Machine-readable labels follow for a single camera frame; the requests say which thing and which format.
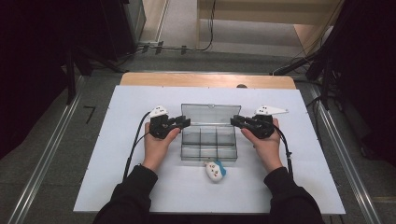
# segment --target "white table surface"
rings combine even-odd
[[[145,86],[116,87],[78,194],[75,212],[96,212],[109,201],[113,189],[122,180],[142,117],[154,106],[163,105],[168,109],[169,117],[174,118],[181,115],[181,104],[241,105],[240,115],[246,117],[252,117],[260,105],[288,109],[288,114],[274,117],[279,119],[280,130],[292,152],[295,182],[311,193],[322,214],[345,213],[299,91]],[[159,180],[150,194],[150,211],[269,213],[272,195],[262,182],[267,173],[256,151],[239,130],[236,130],[236,141],[237,161],[226,167],[227,175],[219,183],[213,183],[203,164],[181,161],[180,134],[170,145],[157,172]],[[283,144],[280,156],[286,165]],[[143,158],[141,142],[134,151],[130,171]]]

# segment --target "transparent plastic box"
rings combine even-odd
[[[230,123],[240,105],[181,105],[191,126],[183,129],[183,161],[236,161],[235,128]]]

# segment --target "hand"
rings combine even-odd
[[[274,119],[273,123],[276,127],[279,127],[277,119]],[[245,128],[241,129],[241,132],[253,144],[253,147],[256,148],[257,154],[268,173],[283,166],[279,158],[280,136],[277,131],[274,131],[270,137],[264,139],[257,138],[251,131]]]
[[[145,125],[145,133],[149,132],[149,122]],[[180,133],[179,128],[172,130],[164,139],[153,137],[150,133],[145,136],[145,159],[142,165],[156,172],[168,151],[169,144]]]

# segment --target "black jacket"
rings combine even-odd
[[[149,223],[149,194],[157,179],[150,169],[136,165],[93,223]],[[273,194],[270,223],[324,223],[314,198],[294,183],[285,167],[271,172],[264,183]]]

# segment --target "person's left hand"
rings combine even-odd
[[[149,122],[145,125],[145,133],[149,132]],[[156,172],[168,151],[169,144],[180,133],[179,128],[172,130],[164,139],[153,137],[150,133],[145,136],[145,159],[142,165]]]

